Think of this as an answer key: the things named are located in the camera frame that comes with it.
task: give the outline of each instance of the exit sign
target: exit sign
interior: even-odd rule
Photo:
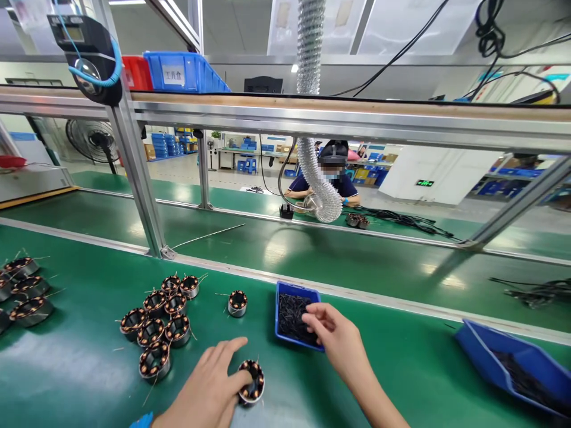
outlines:
[[[416,185],[421,185],[424,187],[432,187],[433,184],[434,184],[433,181],[428,181],[428,180],[419,180],[416,182]]]

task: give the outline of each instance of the fume extraction hose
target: fume extraction hose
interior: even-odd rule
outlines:
[[[299,0],[298,5],[297,93],[318,95],[325,0]],[[343,208],[339,194],[318,168],[313,139],[301,137],[297,145],[303,176],[315,192],[315,217],[322,223],[331,223]]]

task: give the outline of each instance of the hand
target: hand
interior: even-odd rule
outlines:
[[[237,393],[252,382],[247,370],[228,376],[234,353],[248,343],[245,337],[220,342],[202,354],[173,404],[152,428],[228,428],[238,402]]]
[[[317,343],[323,344],[343,381],[350,386],[370,376],[371,364],[355,324],[328,303],[312,303],[306,309],[308,313],[303,314],[302,321],[308,325],[308,332],[317,334]]]

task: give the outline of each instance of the blue storage box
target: blue storage box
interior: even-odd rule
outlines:
[[[153,88],[164,92],[230,92],[199,53],[145,52]]]
[[[486,381],[534,406],[564,417],[553,409],[516,392],[509,372],[492,350],[513,354],[522,369],[542,383],[554,399],[566,405],[571,405],[571,372],[559,365],[537,345],[474,321],[467,319],[463,321],[464,326],[456,333],[456,339]]]
[[[305,297],[310,299],[311,303],[320,303],[321,296],[319,295],[319,292],[311,288],[305,288],[299,285],[293,285],[293,284],[288,284],[287,282],[278,281],[275,287],[275,335],[285,341],[305,346],[306,348],[314,349],[316,351],[324,352],[325,348],[323,346],[316,347],[313,345],[308,345],[307,343],[300,342],[298,340],[289,338],[287,336],[278,333],[278,311],[279,311],[278,302],[279,302],[280,293]]]

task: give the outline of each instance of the red plastic bin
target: red plastic bin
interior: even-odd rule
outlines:
[[[125,75],[130,90],[153,90],[149,63],[142,56],[122,56]]]

